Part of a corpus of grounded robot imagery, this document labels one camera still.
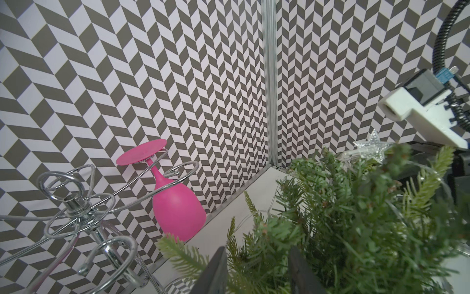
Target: star tree topper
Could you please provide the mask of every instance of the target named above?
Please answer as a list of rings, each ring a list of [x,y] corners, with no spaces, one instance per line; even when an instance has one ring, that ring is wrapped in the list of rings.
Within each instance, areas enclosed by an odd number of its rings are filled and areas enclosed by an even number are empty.
[[[382,142],[379,138],[379,133],[374,129],[368,136],[367,140],[363,142],[355,141],[357,150],[360,156],[364,159],[375,159],[379,163],[385,160],[384,151],[390,148],[393,143]]]

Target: herringbone patterned wall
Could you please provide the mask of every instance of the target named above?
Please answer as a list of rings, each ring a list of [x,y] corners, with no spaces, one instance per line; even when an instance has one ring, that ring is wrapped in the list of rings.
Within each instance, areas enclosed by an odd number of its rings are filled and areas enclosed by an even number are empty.
[[[266,164],[258,1],[2,0],[0,12],[0,214],[57,213],[60,203],[35,187],[48,170],[93,163],[95,192],[113,192],[144,169],[116,159],[160,137],[170,151],[161,171],[201,163],[187,185],[207,213]],[[117,206],[154,185],[149,174]],[[146,263],[160,257],[151,201],[109,221],[137,239]],[[38,241],[44,226],[0,222],[0,259]],[[0,293],[20,293],[65,246],[49,241],[0,267]],[[105,281],[113,267],[103,255],[86,278],[76,274],[94,246],[82,234],[38,293],[83,293]]]
[[[375,128],[383,140],[419,140],[376,104],[423,68],[455,0],[277,1],[278,154],[283,167],[322,147],[354,148]],[[470,83],[470,8],[447,44],[447,66]],[[457,130],[464,138],[470,134]]]

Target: green pine needles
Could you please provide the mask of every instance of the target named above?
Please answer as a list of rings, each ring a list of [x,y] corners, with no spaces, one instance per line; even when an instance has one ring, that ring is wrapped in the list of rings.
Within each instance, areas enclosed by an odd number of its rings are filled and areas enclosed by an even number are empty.
[[[453,151],[443,147],[431,163],[436,173],[421,170],[404,191],[395,179],[407,164],[405,144],[395,145],[381,166],[358,160],[347,171],[327,151],[319,162],[294,160],[295,178],[279,182],[277,215],[261,215],[245,194],[254,228],[241,242],[232,219],[227,290],[290,293],[288,253],[297,246],[331,294],[444,293],[432,278],[449,274],[441,263],[458,254],[469,232],[463,209],[433,199]],[[158,248],[185,277],[197,278],[207,264],[172,236]]]

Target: blue connector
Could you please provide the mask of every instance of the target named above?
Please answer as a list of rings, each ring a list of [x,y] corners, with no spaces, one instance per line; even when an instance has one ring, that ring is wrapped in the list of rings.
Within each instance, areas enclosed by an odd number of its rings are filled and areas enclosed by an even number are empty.
[[[443,68],[441,69],[437,74],[435,74],[436,78],[438,79],[439,82],[442,84],[447,83],[454,77],[454,68]]]

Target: metal wine glass rack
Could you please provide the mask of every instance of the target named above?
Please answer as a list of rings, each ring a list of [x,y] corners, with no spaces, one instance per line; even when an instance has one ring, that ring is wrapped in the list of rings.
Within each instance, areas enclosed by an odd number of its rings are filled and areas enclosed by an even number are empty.
[[[75,244],[80,236],[80,233],[85,232],[90,235],[98,244],[88,255],[86,258],[85,263],[80,267],[78,270],[78,274],[82,276],[86,276],[93,265],[93,259],[98,253],[98,251],[103,251],[106,258],[109,262],[113,265],[116,269],[110,278],[105,282],[99,284],[92,290],[86,292],[86,294],[97,294],[101,291],[105,290],[109,286],[111,286],[115,281],[117,281],[121,276],[124,277],[130,284],[135,287],[144,287],[148,281],[152,283],[155,287],[155,290],[159,294],[165,294],[166,291],[163,286],[158,282],[157,278],[151,274],[148,267],[145,265],[144,261],[140,257],[139,253],[137,252],[137,241],[131,236],[124,236],[115,226],[113,226],[108,221],[104,220],[107,214],[120,212],[125,209],[129,209],[134,205],[137,205],[150,197],[154,196],[155,194],[169,189],[174,185],[182,183],[184,180],[188,179],[191,175],[193,175],[199,169],[199,163],[196,161],[188,161],[182,164],[179,164],[170,170],[164,173],[164,177],[168,178],[171,176],[179,176],[177,180],[171,182],[165,186],[162,186],[145,196],[135,200],[132,203],[127,205],[114,208],[116,204],[115,196],[118,195],[120,192],[124,191],[138,179],[140,179],[146,172],[148,172],[152,167],[154,167],[164,156],[168,154],[168,150],[163,148],[158,153],[163,152],[157,159],[153,162],[153,164],[149,165],[140,175],[133,178],[128,184],[124,187],[119,189],[118,191],[110,194],[110,193],[98,193],[93,194],[94,188],[94,174],[96,167],[92,164],[86,164],[81,167],[75,168],[67,173],[64,172],[45,172],[38,177],[38,188],[39,190],[46,195],[48,198],[53,200],[58,200],[64,203],[65,208],[59,211],[54,216],[46,216],[46,217],[30,217],[30,216],[14,216],[14,215],[0,215],[0,220],[13,220],[13,221],[32,221],[32,222],[41,222],[47,221],[47,224],[44,228],[44,237],[39,240],[38,242],[34,243],[33,245],[3,259],[0,260],[0,266],[15,260],[21,256],[28,254],[31,250],[41,246],[42,244],[46,243],[52,239],[59,239],[59,238],[66,238],[72,236],[71,240],[69,241],[68,246],[66,249],[59,255],[57,258],[44,270],[42,273],[37,276],[26,288],[25,294],[33,294],[35,293],[44,280],[52,273],[52,271],[60,264],[62,261],[69,255],[72,249],[75,247]],[[185,175],[181,175],[179,169],[181,167],[193,165],[193,169],[186,173]],[[90,175],[90,188],[88,189],[87,195],[85,195],[85,188],[82,182],[77,179],[74,174],[78,173],[78,171],[90,168],[91,175]],[[51,181],[49,184],[46,185],[46,181],[49,177],[54,176],[55,179]],[[71,194],[67,195],[66,197],[60,197],[54,195],[53,192],[58,190],[59,188],[73,183],[76,185],[78,191],[72,192]],[[97,203],[92,204],[90,202],[93,198],[102,198]],[[106,209],[101,210],[100,206],[106,203]],[[70,221],[66,224],[62,225],[55,231],[51,231],[51,226],[53,222],[57,219],[62,218],[70,218]],[[114,237],[108,238],[108,233],[105,230],[107,229]],[[118,247],[123,246],[124,248],[129,249],[129,256],[124,260],[122,256],[118,253]],[[144,270],[144,276],[139,277],[132,269],[129,268],[131,262],[136,260],[137,263],[142,267]]]

